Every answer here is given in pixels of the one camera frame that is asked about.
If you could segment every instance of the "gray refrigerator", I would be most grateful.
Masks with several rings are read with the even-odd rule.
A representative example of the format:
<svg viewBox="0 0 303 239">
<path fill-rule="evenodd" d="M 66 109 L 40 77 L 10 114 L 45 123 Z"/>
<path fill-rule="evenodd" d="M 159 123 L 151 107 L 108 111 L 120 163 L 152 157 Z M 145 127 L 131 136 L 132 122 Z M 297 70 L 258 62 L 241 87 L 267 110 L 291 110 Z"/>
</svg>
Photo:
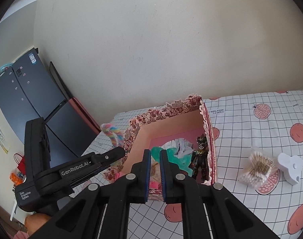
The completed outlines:
<svg viewBox="0 0 303 239">
<path fill-rule="evenodd" d="M 51 167 L 81 156 L 97 136 L 69 99 L 53 81 L 34 48 L 0 76 L 0 108 L 23 143 L 26 122 L 44 117 Z"/>
</svg>

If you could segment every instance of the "floral box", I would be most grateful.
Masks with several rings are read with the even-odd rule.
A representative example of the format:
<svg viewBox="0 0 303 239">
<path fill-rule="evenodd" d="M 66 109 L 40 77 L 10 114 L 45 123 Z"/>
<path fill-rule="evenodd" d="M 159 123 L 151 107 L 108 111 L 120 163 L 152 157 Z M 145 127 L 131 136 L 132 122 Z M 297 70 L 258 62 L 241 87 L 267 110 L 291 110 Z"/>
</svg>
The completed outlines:
<svg viewBox="0 0 303 239">
<path fill-rule="evenodd" d="M 201 96 L 197 95 L 190 95 L 185 101 L 167 103 L 161 109 L 149 109 L 146 113 L 132 118 L 125 132 L 126 156 L 117 167 L 107 169 L 107 172 L 104 173 L 105 178 L 114 182 L 118 172 L 130 173 L 132 165 L 142 160 L 144 149 L 161 146 L 162 141 L 167 141 L 166 139 L 183 136 L 186 136 L 187 139 L 187 136 L 190 137 L 190 133 L 194 135 L 194 141 L 191 142 L 195 147 L 197 146 L 195 142 L 197 136 L 202 133 L 207 136 L 209 181 L 205 184 L 213 184 L 217 181 L 217 168 L 212 124 Z M 158 181 L 159 175 L 159 163 L 152 161 L 151 181 Z M 149 191 L 150 199 L 162 200 L 161 188 Z"/>
</svg>

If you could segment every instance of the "toy figure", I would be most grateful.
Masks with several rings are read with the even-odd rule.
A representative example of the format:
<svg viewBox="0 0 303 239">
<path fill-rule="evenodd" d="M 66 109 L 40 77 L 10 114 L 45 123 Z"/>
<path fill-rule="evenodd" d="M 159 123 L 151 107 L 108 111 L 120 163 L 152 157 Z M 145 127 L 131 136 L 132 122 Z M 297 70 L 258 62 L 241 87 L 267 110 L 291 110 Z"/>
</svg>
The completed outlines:
<svg viewBox="0 0 303 239">
<path fill-rule="evenodd" d="M 197 144 L 199 149 L 192 152 L 191 162 L 189 168 L 192 169 L 192 178 L 196 179 L 198 175 L 198 169 L 201 167 L 201 179 L 203 181 L 208 180 L 208 141 L 205 134 L 197 138 Z"/>
</svg>

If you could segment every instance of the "colorful plush handle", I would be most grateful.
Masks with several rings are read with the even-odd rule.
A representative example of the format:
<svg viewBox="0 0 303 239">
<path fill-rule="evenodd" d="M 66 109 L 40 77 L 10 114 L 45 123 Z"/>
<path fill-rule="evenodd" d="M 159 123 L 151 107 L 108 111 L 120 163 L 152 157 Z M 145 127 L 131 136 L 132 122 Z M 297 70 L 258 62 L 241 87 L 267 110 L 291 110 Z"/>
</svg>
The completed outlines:
<svg viewBox="0 0 303 239">
<path fill-rule="evenodd" d="M 113 148 L 117 146 L 124 146 L 124 133 L 119 128 L 116 128 L 111 123 L 102 124 L 100 125 L 100 128 L 104 132 L 104 134 L 107 135 L 112 141 Z"/>
</svg>

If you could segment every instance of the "silver bolt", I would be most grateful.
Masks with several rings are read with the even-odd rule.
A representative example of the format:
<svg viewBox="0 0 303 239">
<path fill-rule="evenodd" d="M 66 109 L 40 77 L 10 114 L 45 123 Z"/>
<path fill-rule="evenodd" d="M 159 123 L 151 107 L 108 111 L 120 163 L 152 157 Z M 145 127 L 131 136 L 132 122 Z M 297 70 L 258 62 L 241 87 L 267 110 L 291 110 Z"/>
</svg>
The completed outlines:
<svg viewBox="0 0 303 239">
<path fill-rule="evenodd" d="M 182 173 L 178 173 L 178 174 L 176 174 L 176 179 L 177 180 L 184 180 L 184 178 L 186 178 L 186 176 L 184 175 L 184 174 L 182 174 Z"/>
<path fill-rule="evenodd" d="M 213 184 L 213 187 L 214 187 L 216 190 L 220 191 L 220 190 L 222 190 L 222 188 L 223 188 L 224 186 L 223 186 L 221 183 L 216 182 L 216 183 Z"/>
<path fill-rule="evenodd" d="M 98 185 L 96 183 L 91 183 L 90 185 L 88 185 L 88 189 L 90 191 L 95 191 L 98 189 Z"/>
<path fill-rule="evenodd" d="M 128 173 L 126 175 L 127 180 L 133 180 L 134 178 L 136 178 L 136 175 L 134 173 Z"/>
</svg>

